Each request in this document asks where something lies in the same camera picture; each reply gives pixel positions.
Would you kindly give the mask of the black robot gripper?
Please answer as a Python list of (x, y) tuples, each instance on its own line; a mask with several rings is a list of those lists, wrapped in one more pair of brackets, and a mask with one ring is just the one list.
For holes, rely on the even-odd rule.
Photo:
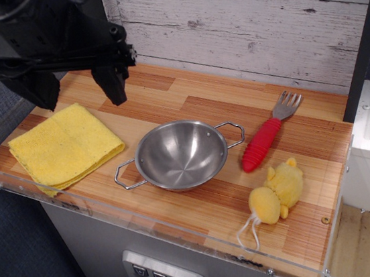
[(126, 102), (127, 66), (135, 65), (135, 51), (124, 28), (109, 22), (104, 10), (101, 0), (0, 0), (0, 81), (53, 111), (58, 78), (35, 70), (96, 66), (91, 74), (109, 100), (115, 106)]

